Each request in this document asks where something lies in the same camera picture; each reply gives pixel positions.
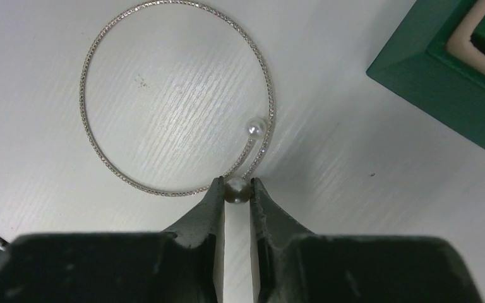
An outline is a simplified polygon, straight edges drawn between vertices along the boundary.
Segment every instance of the white pearl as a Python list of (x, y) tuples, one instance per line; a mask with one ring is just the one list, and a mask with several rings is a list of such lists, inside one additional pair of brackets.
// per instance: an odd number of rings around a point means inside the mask
[(260, 139), (266, 133), (267, 123), (265, 120), (259, 117), (250, 119), (246, 123), (246, 132), (252, 139)]
[(250, 200), (250, 183), (241, 177), (229, 179), (224, 186), (224, 200), (241, 204)]

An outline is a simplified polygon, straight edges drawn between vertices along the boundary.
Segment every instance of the green box edge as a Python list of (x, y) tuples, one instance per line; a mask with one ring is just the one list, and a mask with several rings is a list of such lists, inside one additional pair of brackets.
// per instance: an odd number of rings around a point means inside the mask
[(485, 149), (485, 76), (445, 50), (475, 2), (418, 0), (367, 75)]

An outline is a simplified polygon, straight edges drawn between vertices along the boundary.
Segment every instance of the pearl bead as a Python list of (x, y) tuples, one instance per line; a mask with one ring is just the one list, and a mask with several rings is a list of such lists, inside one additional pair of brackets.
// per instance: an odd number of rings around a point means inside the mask
[(248, 202), (250, 200), (250, 183), (241, 177), (229, 179), (224, 186), (224, 200), (234, 204)]
[(252, 118), (246, 123), (246, 132), (252, 139), (260, 139), (266, 133), (267, 123), (259, 117)]

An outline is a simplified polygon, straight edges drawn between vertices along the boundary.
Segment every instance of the silver bangle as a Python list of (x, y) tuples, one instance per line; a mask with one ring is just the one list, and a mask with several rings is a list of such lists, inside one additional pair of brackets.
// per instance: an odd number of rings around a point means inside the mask
[[(252, 51), (254, 52), (260, 66), (261, 70), (263, 72), (263, 76), (265, 78), (266, 82), (266, 90), (268, 93), (268, 114), (267, 114), (267, 119), (262, 119), (262, 118), (253, 118), (250, 119), (246, 125), (246, 131), (248, 132), (249, 138), (246, 142), (246, 146), (242, 150), (241, 155), (239, 158), (235, 161), (233, 166), (223, 175), (228, 181), (234, 180), (235, 183), (238, 183), (240, 186), (241, 180), (246, 181), (249, 179), (250, 175), (254, 172), (254, 170), (257, 168), (257, 166), (260, 164), (261, 160), (263, 159), (263, 156), (265, 155), (266, 149), (268, 147), (268, 144), (270, 142), (270, 139), (272, 137), (272, 132), (274, 130), (274, 124), (275, 124), (275, 102), (274, 102), (274, 92), (272, 88), (272, 80), (270, 78), (270, 73), (268, 72), (268, 68), (265, 64), (265, 60), (263, 56), (261, 55), (261, 52), (255, 45), (255, 43), (250, 39), (248, 34), (237, 24), (235, 23), (232, 19), (224, 15), (223, 13), (219, 12), (218, 10), (207, 6), (205, 4), (201, 4), (198, 2), (194, 1), (180, 1), (180, 0), (163, 0), (163, 1), (150, 1), (147, 3), (139, 4), (137, 6), (134, 6), (125, 12), (121, 13), (118, 15), (116, 18), (114, 18), (111, 22), (109, 22), (105, 28), (97, 35), (97, 37), (94, 39), (92, 46), (88, 50), (87, 57), (85, 59), (85, 63), (83, 65), (83, 71), (81, 73), (81, 81), (79, 84), (79, 106), (80, 106), (80, 112), (81, 112), (81, 118), (83, 121), (83, 125), (85, 128), (85, 131), (87, 132), (88, 140), (90, 141), (90, 144), (92, 145), (94, 151), (98, 155), (98, 157), (105, 163), (107, 168), (111, 170), (114, 174), (116, 174), (122, 181), (126, 182), (127, 184), (133, 186), (134, 188), (140, 189), (141, 191), (144, 191), (148, 194), (155, 194), (159, 196), (167, 196), (167, 197), (182, 197), (182, 196), (190, 196), (193, 194), (198, 194), (200, 192), (206, 191), (209, 189), (209, 185), (207, 186), (202, 186), (193, 190), (189, 191), (163, 191), (160, 189), (155, 189), (149, 186), (146, 186), (144, 184), (141, 184), (135, 180), (133, 180), (130, 176), (124, 174), (121, 172), (103, 153), (101, 147), (97, 144), (93, 134), (92, 130), (90, 129), (90, 124), (88, 122), (88, 114), (86, 110), (86, 104), (85, 104), (85, 86), (86, 86), (86, 80), (87, 80), (87, 74), (88, 74), (88, 68), (90, 66), (90, 61), (92, 60), (92, 57), (94, 55), (95, 50), (97, 49), (99, 43), (107, 35), (107, 33), (111, 30), (114, 25), (116, 25), (118, 22), (123, 20), (125, 17), (132, 15), (133, 13), (136, 13), (137, 11), (140, 11), (141, 9), (145, 9), (148, 7), (156, 6), (156, 5), (161, 5), (161, 4), (183, 4), (183, 5), (188, 5), (192, 6), (195, 8), (200, 8), (203, 9), (204, 11), (207, 11), (220, 19), (224, 20), (227, 24), (229, 24), (234, 30), (236, 30), (248, 43), (250, 48), (252, 48)], [(253, 147), (256, 145), (256, 142), (258, 140), (262, 140), (260, 149), (255, 156), (254, 160), (250, 164), (248, 170), (241, 176), (241, 177), (232, 177), (233, 173), (244, 163), (244, 161), (247, 159), (250, 151), (253, 149)]]

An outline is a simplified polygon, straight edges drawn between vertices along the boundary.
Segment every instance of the white table surface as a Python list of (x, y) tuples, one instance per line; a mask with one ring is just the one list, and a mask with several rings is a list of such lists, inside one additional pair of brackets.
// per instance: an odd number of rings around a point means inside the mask
[[(323, 234), (449, 240), (485, 298), (485, 151), (365, 75), (414, 0), (208, 0), (265, 56), (278, 124), (256, 176)], [(92, 39), (130, 0), (0, 1), (0, 236), (161, 230), (201, 198), (137, 191), (81, 125)], [(87, 110), (111, 160), (147, 184), (208, 184), (266, 115), (249, 47), (208, 13), (149, 8), (94, 57)], [(227, 205), (224, 302), (251, 302), (248, 206)]]

